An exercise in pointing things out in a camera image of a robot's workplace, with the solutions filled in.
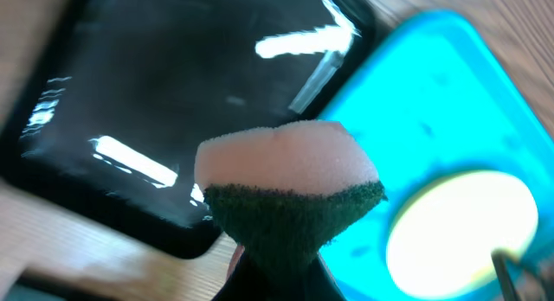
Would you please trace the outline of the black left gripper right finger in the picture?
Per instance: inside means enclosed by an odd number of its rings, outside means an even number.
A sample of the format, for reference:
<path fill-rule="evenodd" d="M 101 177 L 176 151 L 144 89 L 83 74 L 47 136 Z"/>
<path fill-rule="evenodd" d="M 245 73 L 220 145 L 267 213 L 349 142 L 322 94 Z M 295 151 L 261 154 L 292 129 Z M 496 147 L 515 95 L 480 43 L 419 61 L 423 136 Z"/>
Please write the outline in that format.
<path fill-rule="evenodd" d="M 345 301 L 343 293 L 319 254 L 302 275 L 300 299 L 302 301 Z"/>

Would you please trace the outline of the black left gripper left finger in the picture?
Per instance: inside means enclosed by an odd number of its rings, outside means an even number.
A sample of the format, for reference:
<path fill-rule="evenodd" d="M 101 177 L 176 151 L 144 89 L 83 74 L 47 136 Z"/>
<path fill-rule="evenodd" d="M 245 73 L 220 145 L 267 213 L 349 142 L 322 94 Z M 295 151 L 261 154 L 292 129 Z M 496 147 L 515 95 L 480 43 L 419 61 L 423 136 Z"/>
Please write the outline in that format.
<path fill-rule="evenodd" d="M 266 301 L 268 282 L 246 249 L 238 245 L 229 262 L 227 278 L 212 301 Z"/>

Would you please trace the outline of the green and pink sponge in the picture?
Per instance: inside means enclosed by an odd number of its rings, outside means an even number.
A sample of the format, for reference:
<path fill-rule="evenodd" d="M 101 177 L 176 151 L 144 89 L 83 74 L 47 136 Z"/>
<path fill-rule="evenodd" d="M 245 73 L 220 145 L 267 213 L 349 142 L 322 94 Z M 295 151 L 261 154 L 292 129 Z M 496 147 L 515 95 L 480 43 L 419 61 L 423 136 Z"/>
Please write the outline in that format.
<path fill-rule="evenodd" d="M 304 120 L 206 140 L 195 182 L 213 220 L 278 285 L 386 198 L 377 169 L 339 123 Z"/>

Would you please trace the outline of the yellow green plate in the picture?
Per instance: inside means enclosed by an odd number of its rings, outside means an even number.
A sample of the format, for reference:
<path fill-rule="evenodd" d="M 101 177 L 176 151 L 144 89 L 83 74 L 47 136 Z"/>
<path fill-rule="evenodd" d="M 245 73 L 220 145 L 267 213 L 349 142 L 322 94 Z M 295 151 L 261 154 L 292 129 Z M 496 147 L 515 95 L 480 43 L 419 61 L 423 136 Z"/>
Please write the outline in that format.
<path fill-rule="evenodd" d="M 538 229 L 527 185 L 477 170 L 432 182 L 397 214 L 386 246 L 396 287 L 413 298 L 455 298 L 493 280 L 495 251 L 520 258 Z"/>

